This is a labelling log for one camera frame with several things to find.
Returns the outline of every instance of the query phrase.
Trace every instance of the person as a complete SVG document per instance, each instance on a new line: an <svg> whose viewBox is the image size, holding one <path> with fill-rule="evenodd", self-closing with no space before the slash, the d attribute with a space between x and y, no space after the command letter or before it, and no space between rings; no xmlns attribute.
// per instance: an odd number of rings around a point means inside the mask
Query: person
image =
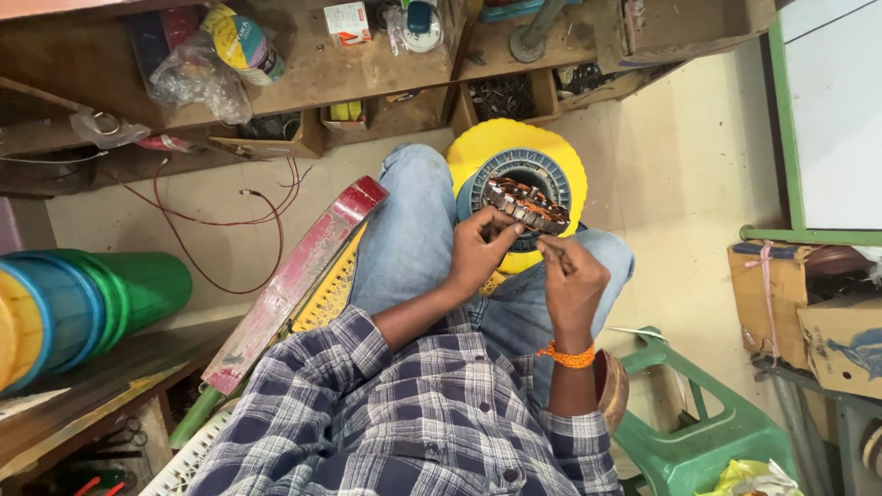
<svg viewBox="0 0 882 496"><path fill-rule="evenodd" d="M542 263L479 297L524 226L487 207L454 227L425 145L395 148L379 182L351 305L267 351L188 495L622 494L584 365L627 245L541 237Z"/></svg>

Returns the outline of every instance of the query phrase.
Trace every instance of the pink string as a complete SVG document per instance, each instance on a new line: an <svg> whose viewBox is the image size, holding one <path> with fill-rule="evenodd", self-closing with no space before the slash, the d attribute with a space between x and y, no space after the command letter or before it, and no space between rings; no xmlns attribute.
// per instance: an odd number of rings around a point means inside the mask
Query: pink string
<svg viewBox="0 0 882 496"><path fill-rule="evenodd" d="M768 239L763 241L763 247L759 250L759 261L751 261L744 264L745 267L761 266L763 269L763 285L766 287L766 308L769 311L769 324L772 328L772 367L778 366L778 336L774 327L774 313L772 312L772 276L769 268L769 252L772 250L772 242Z"/></svg>

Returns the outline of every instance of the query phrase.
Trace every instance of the blue jeans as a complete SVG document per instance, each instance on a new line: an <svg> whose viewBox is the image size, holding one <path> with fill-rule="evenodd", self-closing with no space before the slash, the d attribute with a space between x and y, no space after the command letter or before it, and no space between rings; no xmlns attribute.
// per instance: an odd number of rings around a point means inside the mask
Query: blue jeans
<svg viewBox="0 0 882 496"><path fill-rule="evenodd" d="M349 301L369 314L436 288L450 270L456 211L447 162L426 145L396 147L383 160L379 182L389 198L370 218L358 246ZM609 309L634 271L634 255L613 234L588 229L574 236L611 274L591 325L597 337ZM545 266L538 263L509 277L490 297L467 304L473 328L506 357L533 355L552 339L545 305ZM550 357L537 357L533 397L548 404Z"/></svg>

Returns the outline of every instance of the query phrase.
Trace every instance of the knee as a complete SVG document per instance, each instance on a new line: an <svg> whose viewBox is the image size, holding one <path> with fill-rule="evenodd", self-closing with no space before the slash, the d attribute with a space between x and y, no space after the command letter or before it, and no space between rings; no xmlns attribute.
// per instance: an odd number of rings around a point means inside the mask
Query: knee
<svg viewBox="0 0 882 496"><path fill-rule="evenodd" d="M634 274L634 253L622 238L599 229L573 235L609 270L610 284L624 285Z"/></svg>
<svg viewBox="0 0 882 496"><path fill-rule="evenodd" d="M420 143L395 147L383 160L379 180L386 187L401 184L409 188L417 185L424 188L441 184L451 188L453 185L445 158L435 148Z"/></svg>

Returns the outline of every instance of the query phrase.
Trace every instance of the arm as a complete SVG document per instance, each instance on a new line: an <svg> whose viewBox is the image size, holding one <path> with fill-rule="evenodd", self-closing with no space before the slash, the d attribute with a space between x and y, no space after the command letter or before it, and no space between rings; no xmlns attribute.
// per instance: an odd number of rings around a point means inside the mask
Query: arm
<svg viewBox="0 0 882 496"><path fill-rule="evenodd" d="M298 494L324 459L320 452L333 448L325 429L340 398L464 304L523 232L522 225L492 210L454 230L451 270L436 289L372 317L348 307L329 327L294 334L270 349L187 495ZM488 241L490 227L499 236Z"/></svg>
<svg viewBox="0 0 882 496"><path fill-rule="evenodd" d="M524 226L495 207L485 207L453 230L450 273L434 290L373 316L394 352L462 306L493 275L524 232Z"/></svg>
<svg viewBox="0 0 882 496"><path fill-rule="evenodd" d="M609 270L574 239L542 237L538 246L545 259L546 304L557 351L578 355L594 342L591 323ZM540 424L580 494L621 495L597 401L592 366L574 369L555 362L549 406L540 415Z"/></svg>

